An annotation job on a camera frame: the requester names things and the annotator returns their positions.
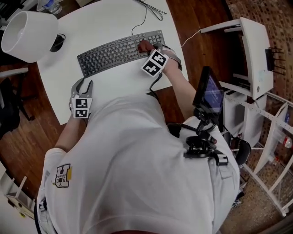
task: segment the person's right arm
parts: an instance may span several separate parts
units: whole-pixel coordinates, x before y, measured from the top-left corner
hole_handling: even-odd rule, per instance
[[[167,76],[173,86],[176,99],[184,119],[186,120],[193,116],[194,107],[192,106],[192,102],[194,100],[196,90],[185,79],[182,72],[178,68],[178,63],[170,58],[163,70],[163,73]]]

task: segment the black device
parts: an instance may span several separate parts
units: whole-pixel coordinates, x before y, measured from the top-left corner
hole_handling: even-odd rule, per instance
[[[213,157],[217,165],[227,165],[228,158],[224,157],[224,161],[220,160],[218,154],[222,154],[216,150],[217,140],[209,134],[216,125],[219,124],[219,115],[222,112],[224,99],[224,91],[216,79],[212,69],[205,66],[201,72],[201,79],[193,100],[194,116],[200,120],[197,129],[193,129],[197,136],[188,137],[186,143],[189,150],[184,155],[186,158],[206,158]],[[181,125],[181,127],[190,129],[189,126]]]

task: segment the shirt logo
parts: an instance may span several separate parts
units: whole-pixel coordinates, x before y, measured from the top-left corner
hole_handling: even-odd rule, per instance
[[[57,188],[68,188],[69,180],[71,180],[72,167],[70,164],[65,164],[57,167],[57,173],[55,178],[55,185]]]

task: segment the brown glove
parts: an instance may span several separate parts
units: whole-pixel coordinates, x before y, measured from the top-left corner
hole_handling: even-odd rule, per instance
[[[153,49],[155,49],[154,46],[151,43],[149,43],[148,41],[142,40],[141,43],[139,43],[139,45],[138,45],[139,53],[147,52],[148,54],[150,54],[150,52]]]

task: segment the black cable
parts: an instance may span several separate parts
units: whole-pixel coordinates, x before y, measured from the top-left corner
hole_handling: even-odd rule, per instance
[[[157,8],[155,8],[155,7],[153,7],[153,6],[151,6],[151,5],[148,5],[147,3],[145,3],[145,2],[142,1],[142,0],[135,0],[135,1],[137,1],[137,2],[139,2],[139,3],[141,3],[141,4],[144,5],[144,7],[146,8],[146,15],[145,15],[145,19],[143,20],[142,24],[139,24],[139,25],[134,26],[133,29],[135,29],[136,27],[138,27],[138,26],[140,26],[140,25],[143,25],[143,24],[145,23],[146,18],[147,18],[147,9],[149,9],[149,10],[153,13],[153,15],[154,15],[159,21],[162,21],[162,20],[164,19],[163,14],[165,14],[165,15],[167,14],[167,13],[164,12],[164,11],[161,11],[161,10],[159,10],[159,9],[157,9]]]
[[[156,80],[155,80],[155,81],[151,84],[151,86],[150,86],[150,91],[152,92],[152,94],[154,95],[154,98],[157,99],[157,101],[158,101],[159,103],[160,103],[160,100],[159,100],[157,94],[152,90],[152,87],[154,86],[155,83],[157,83],[157,82],[161,79],[162,75],[163,75],[163,74],[160,72],[158,78],[156,78]]]

